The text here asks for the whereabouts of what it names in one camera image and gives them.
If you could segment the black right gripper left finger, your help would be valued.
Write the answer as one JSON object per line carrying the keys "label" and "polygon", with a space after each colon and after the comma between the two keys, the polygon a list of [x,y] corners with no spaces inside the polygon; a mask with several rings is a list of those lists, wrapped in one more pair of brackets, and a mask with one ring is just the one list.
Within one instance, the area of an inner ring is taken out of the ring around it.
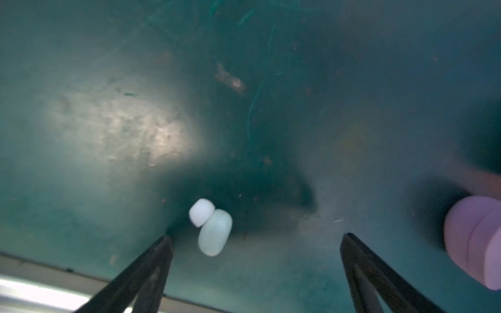
{"label": "black right gripper left finger", "polygon": [[160,237],[77,312],[158,312],[174,257],[169,235]]}

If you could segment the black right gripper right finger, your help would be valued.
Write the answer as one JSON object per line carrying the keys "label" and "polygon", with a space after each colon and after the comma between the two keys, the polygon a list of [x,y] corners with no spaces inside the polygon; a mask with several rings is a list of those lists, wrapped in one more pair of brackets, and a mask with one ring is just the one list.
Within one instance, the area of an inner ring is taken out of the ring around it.
{"label": "black right gripper right finger", "polygon": [[356,312],[443,312],[353,233],[343,235],[341,259]]}

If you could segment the white earbud front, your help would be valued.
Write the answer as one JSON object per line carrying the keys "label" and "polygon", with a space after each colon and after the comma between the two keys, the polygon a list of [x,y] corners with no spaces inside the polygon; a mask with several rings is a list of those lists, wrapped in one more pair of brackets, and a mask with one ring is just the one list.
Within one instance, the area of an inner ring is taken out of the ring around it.
{"label": "white earbud front", "polygon": [[231,215],[205,199],[197,200],[189,210],[192,224],[200,229],[198,235],[198,248],[209,257],[219,255],[226,245],[233,220]]}

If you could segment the pink earbud charging case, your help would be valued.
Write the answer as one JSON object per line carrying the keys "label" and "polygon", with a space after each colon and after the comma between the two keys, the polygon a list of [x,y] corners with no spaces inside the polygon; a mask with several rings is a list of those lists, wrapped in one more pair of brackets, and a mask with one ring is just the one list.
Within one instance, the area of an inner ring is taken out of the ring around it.
{"label": "pink earbud charging case", "polygon": [[500,289],[500,201],[469,196],[452,206],[444,221],[451,260],[490,290]]}

